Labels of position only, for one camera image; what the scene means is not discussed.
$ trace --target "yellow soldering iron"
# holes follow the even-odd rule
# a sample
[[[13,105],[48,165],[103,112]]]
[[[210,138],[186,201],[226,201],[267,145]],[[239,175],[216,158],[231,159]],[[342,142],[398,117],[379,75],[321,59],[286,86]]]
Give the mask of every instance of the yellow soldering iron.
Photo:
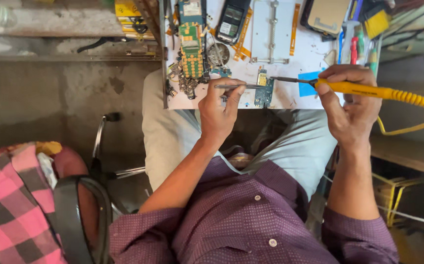
[[[313,86],[314,88],[324,83],[329,85],[334,92],[359,94],[363,96],[390,99],[390,100],[401,101],[401,102],[410,103],[416,106],[424,107],[424,96],[420,96],[415,93],[394,90],[391,88],[371,87],[371,86],[365,86],[360,84],[354,84],[351,82],[330,83],[326,79],[300,80],[300,79],[288,78],[288,77],[271,77],[271,79],[284,81],[284,82],[307,83]],[[383,135],[388,135],[388,136],[424,129],[424,123],[422,123],[410,128],[404,128],[404,129],[399,129],[392,132],[386,132],[385,126],[383,125],[383,122],[381,121],[380,117],[378,117],[378,124],[380,125],[381,133]]]

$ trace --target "chair armrest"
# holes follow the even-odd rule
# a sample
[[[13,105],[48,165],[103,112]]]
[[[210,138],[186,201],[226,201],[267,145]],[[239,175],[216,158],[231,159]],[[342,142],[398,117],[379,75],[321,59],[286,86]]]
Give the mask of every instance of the chair armrest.
[[[82,183],[96,197],[100,208],[98,246],[93,257],[83,228],[78,199],[78,185]],[[106,189],[93,178],[76,175],[59,179],[54,189],[56,232],[62,240],[64,256],[69,264],[105,264],[109,261],[109,224],[112,209]]]

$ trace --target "polka dot shirt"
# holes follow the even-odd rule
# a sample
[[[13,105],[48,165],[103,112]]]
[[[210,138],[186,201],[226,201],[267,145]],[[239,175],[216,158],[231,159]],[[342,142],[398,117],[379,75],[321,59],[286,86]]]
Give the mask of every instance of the polka dot shirt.
[[[120,217],[110,227],[116,263],[397,263],[383,219],[326,209],[319,243],[305,228],[303,188],[268,161],[238,175],[212,159],[186,208]]]

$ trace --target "pink checkered cloth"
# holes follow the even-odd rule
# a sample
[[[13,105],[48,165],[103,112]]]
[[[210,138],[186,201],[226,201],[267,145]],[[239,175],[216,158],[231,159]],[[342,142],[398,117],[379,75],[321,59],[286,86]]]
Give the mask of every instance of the pink checkered cloth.
[[[65,264],[54,224],[54,197],[35,145],[0,154],[0,263]]]

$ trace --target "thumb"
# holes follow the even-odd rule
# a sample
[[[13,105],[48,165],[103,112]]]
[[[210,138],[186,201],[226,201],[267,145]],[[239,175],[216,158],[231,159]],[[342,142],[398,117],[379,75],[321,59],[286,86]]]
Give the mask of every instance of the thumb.
[[[320,84],[316,91],[321,99],[321,104],[326,110],[329,121],[346,119],[346,112],[340,105],[339,97],[327,84]]]
[[[230,94],[230,97],[227,100],[227,106],[225,106],[225,112],[227,115],[230,116],[237,116],[238,115],[238,103],[239,99],[244,93],[244,90],[246,89],[246,86],[240,86],[233,90],[233,92]]]

